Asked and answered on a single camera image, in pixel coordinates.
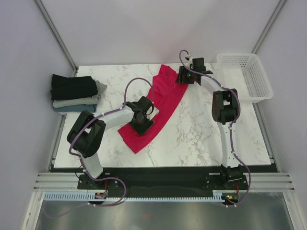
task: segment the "marble surface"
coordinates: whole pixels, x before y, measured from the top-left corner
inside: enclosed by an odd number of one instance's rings
[[[168,64],[178,72],[179,64]],[[207,69],[217,74],[217,63],[207,63]],[[97,107],[98,112],[118,108],[123,103],[127,83],[136,77],[152,81],[160,64],[81,66],[78,76],[91,75],[108,88]],[[147,95],[149,86],[136,80],[128,89],[128,101],[137,101]],[[122,141],[114,127],[104,133],[98,151],[104,167],[154,166],[214,166],[222,162],[222,145],[217,123],[211,115],[212,96],[198,84],[191,84],[180,104],[157,137],[138,154],[134,154]],[[79,113],[66,117],[55,168],[78,168],[77,157],[68,153],[66,137]],[[241,105],[241,116],[236,127],[237,154],[248,165],[268,165],[270,159],[262,138],[252,104]]]

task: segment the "black folded shirt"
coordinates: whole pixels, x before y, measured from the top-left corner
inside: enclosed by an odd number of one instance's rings
[[[52,100],[72,100],[98,94],[97,85],[91,76],[66,78],[53,74],[51,86]]]

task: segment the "red cloth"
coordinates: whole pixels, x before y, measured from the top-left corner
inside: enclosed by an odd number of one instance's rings
[[[153,118],[153,126],[143,136],[140,137],[128,124],[118,130],[134,153],[138,153],[158,135],[181,101],[188,84],[175,83],[177,76],[169,66],[161,65],[159,74],[153,77],[154,106],[159,113]],[[146,97],[152,99],[151,90]]]

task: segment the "gray wall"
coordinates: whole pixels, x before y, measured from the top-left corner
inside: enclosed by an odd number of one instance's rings
[[[42,0],[77,65],[251,52],[278,0]]]
[[[51,74],[72,70],[31,0],[2,0],[0,31],[0,229],[18,230],[59,121]]]
[[[261,103],[282,171],[307,214],[307,2],[289,0],[259,50],[274,97]]]

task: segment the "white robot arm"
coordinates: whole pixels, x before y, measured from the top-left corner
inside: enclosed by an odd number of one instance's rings
[[[101,115],[101,118],[95,120],[89,126],[90,131],[88,133],[84,131],[79,136],[73,145],[73,149],[79,152],[77,155],[82,158],[84,168],[93,178],[97,178],[103,172],[97,150],[100,147],[104,132],[110,128],[128,123],[142,136],[154,124],[151,120],[153,117],[152,112],[154,111],[153,106],[153,103],[144,96],[138,102],[127,102],[124,108],[121,107]],[[93,119],[94,115],[92,113],[83,111],[70,130],[67,141],[72,143],[77,134]]]
[[[213,119],[218,123],[223,149],[222,177],[226,182],[240,180],[243,177],[243,173],[240,170],[240,162],[235,157],[236,124],[233,122],[238,115],[238,104],[233,95],[236,90],[225,90],[212,78],[197,74],[212,74],[211,71],[206,71],[203,58],[188,57],[188,59],[188,67],[191,69],[181,66],[176,82],[183,84],[197,82],[213,95],[212,115]],[[105,113],[104,116],[101,116],[89,126],[91,129],[89,133],[84,131],[77,138],[73,149],[80,154],[75,155],[82,157],[84,167],[92,177],[97,178],[103,172],[103,167],[97,155],[103,133],[112,127],[128,123],[139,135],[143,135],[153,125],[153,121],[147,118],[148,111],[152,113],[154,107],[153,103],[146,97],[142,97],[138,102],[127,102],[123,109]],[[67,141],[72,144],[85,125],[93,119],[93,114],[83,111],[68,134]]]

